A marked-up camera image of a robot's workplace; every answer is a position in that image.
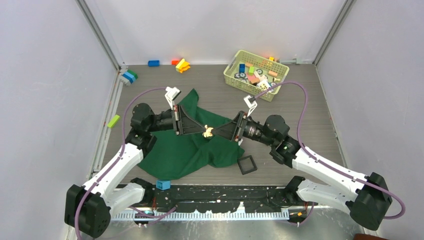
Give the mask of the green garment cloth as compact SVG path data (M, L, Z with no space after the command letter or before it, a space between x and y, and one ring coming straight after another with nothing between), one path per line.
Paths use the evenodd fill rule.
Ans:
M156 131L153 135L156 143L138 167L159 180L178 180L207 165L229 167L245 152L238 143L221 136L176 135L173 130Z

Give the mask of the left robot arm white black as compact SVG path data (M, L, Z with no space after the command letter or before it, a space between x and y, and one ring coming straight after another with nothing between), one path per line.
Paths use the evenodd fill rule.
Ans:
M157 141L153 132L173 130L176 135L188 135L208 130L178 104L155 114L148 104L140 103L132 109L130 126L115 159L83 185L73 184L66 192L64 222L74 227L79 240L82 234L100 237L112 216L125 208L135 203L148 207L153 202L153 193L137 182L114 193L128 172L153 149Z

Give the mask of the pale green plastic basket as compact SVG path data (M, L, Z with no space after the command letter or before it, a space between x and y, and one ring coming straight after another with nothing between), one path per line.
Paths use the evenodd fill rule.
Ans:
M245 73L239 73L239 64L245 64ZM254 73L249 75L249 67L254 67ZM267 58L239 50L232 62L225 68L223 75L225 83L252 96L261 93L257 83L267 80L271 87L282 83L290 68L284 64L270 61Z

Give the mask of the gold brooch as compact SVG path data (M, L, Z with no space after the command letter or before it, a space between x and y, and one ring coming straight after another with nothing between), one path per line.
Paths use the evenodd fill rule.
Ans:
M202 136L204 138L212 138L214 136L213 130L214 130L213 127L205 125L204 126L204 132L202 133Z

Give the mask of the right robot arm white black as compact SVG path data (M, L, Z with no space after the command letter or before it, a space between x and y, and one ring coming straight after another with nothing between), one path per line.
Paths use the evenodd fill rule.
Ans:
M338 165L291 137L289 130L280 115L270 115L260 124L241 111L229 123L206 127L203 136L220 136L233 142L247 138L270 146L269 154L277 163L324 182L318 184L295 176L285 192L288 203L299 205L305 201L327 205L349 214L362 227L376 231L393 202L384 177L376 172L366 175Z

